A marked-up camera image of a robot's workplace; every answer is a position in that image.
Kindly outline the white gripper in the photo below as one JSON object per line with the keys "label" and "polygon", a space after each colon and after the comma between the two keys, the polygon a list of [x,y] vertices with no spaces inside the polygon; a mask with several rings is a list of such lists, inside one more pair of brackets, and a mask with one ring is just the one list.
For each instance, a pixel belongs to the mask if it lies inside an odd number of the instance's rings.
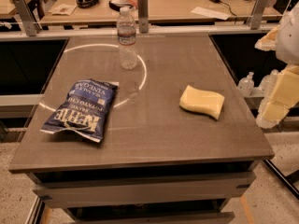
{"label": "white gripper", "polygon": [[299,102],[299,12],[290,11],[274,27],[260,38],[254,48],[276,50],[279,60],[288,64],[282,71],[271,76],[266,94],[262,99],[256,124],[270,129],[278,125]]}

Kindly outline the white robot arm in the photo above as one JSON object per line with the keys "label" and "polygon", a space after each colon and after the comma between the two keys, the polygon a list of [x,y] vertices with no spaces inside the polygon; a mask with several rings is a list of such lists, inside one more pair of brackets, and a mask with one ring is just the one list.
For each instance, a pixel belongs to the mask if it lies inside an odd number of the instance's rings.
{"label": "white robot arm", "polygon": [[257,125],[270,129],[299,102],[299,6],[285,12],[279,25],[259,39],[255,48],[273,50],[286,64],[280,72],[269,75],[258,109]]}

